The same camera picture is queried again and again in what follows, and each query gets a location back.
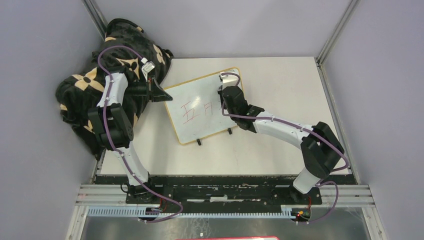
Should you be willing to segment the yellow framed whiteboard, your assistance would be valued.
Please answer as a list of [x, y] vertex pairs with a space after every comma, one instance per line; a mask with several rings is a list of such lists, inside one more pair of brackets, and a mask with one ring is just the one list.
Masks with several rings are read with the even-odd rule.
[[180, 144], [196, 142], [237, 126], [230, 117], [222, 115], [218, 90], [224, 72], [241, 76], [239, 68], [227, 68], [164, 89], [172, 97], [165, 107]]

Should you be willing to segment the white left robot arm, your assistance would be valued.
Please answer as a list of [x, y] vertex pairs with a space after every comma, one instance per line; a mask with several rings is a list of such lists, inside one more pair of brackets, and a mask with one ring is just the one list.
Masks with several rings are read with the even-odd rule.
[[158, 191], [147, 184], [150, 174], [133, 145], [134, 127], [123, 106], [128, 86], [129, 80], [123, 70], [107, 72], [102, 97], [87, 115], [98, 145], [112, 152], [125, 170], [128, 178], [125, 193], [149, 204], [156, 200]]

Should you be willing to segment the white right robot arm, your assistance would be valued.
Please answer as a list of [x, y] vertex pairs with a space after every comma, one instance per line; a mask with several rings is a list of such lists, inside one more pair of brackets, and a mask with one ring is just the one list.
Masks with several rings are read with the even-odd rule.
[[274, 137], [300, 149], [304, 168], [288, 191], [292, 202], [301, 204], [307, 200], [313, 187], [338, 170], [340, 159], [345, 162], [343, 168], [348, 167], [345, 151], [327, 123], [308, 125], [277, 118], [261, 107], [248, 104], [238, 86], [221, 86], [217, 93], [223, 116], [230, 117], [241, 129]]

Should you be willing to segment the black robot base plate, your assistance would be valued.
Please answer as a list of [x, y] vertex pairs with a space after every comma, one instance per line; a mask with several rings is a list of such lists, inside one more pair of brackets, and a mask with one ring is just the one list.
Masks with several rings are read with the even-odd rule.
[[282, 206], [321, 205], [324, 190], [313, 187], [302, 194], [293, 188], [293, 175], [274, 176], [165, 176], [154, 175], [146, 184], [149, 191], [133, 198], [126, 194], [128, 178], [97, 176], [96, 185], [113, 185], [123, 193], [124, 203], [145, 205], [159, 213], [276, 213]]

